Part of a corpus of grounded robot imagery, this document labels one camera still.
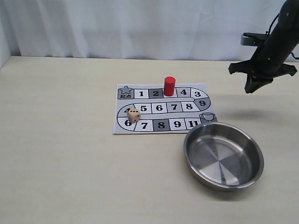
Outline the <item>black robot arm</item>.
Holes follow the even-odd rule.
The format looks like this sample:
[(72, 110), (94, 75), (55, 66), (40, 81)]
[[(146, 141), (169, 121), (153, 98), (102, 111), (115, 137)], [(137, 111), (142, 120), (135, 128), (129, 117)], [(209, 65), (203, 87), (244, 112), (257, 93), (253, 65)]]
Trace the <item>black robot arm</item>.
[(283, 3), (268, 31), (263, 34), (246, 32), (242, 34), (241, 45), (254, 46), (256, 50), (249, 60), (231, 63), (230, 74), (240, 72), (247, 75), (244, 90), (253, 93), (283, 75), (294, 76), (294, 65), (285, 64), (299, 44), (299, 2), (287, 0)]

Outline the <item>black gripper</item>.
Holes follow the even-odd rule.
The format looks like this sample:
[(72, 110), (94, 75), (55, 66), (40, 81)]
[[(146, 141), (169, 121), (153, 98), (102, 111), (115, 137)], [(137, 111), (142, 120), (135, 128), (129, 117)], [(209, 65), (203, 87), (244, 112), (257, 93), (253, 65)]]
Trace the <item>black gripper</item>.
[(272, 79), (290, 75), (294, 76), (297, 73), (297, 69), (294, 65), (279, 64), (274, 65), (272, 63), (257, 64), (253, 60), (246, 60), (238, 63), (231, 63), (228, 67), (230, 74), (240, 72), (247, 75), (244, 90), (247, 94), (254, 93), (259, 88), (272, 83)]

